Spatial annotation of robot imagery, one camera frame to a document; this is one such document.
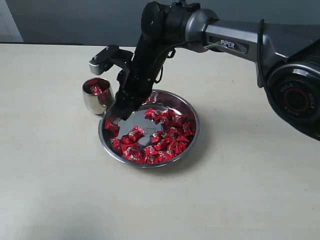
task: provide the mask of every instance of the black robot arm segment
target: black robot arm segment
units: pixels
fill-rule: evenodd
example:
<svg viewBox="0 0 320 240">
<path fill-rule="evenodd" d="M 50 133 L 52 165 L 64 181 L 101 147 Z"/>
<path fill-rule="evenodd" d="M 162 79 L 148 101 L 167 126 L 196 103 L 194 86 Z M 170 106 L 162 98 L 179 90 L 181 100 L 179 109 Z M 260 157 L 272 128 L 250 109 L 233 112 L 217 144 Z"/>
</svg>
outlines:
<svg viewBox="0 0 320 240">
<path fill-rule="evenodd" d="M 123 68 L 117 77 L 120 87 L 113 111 L 126 120 L 149 97 L 175 48 L 228 53 L 254 62 L 257 84 L 265 90 L 273 110 L 300 132 L 320 140 L 319 39 L 319 25 L 225 21 L 198 3 L 181 0 L 163 5 L 154 1 L 143 10 L 141 36 L 133 58 L 126 52 L 104 53 L 113 58 L 126 57 L 117 61 L 107 57 L 91 67 L 100 73 L 101 69 L 108 70 L 105 63 L 116 62 Z"/>
</svg>

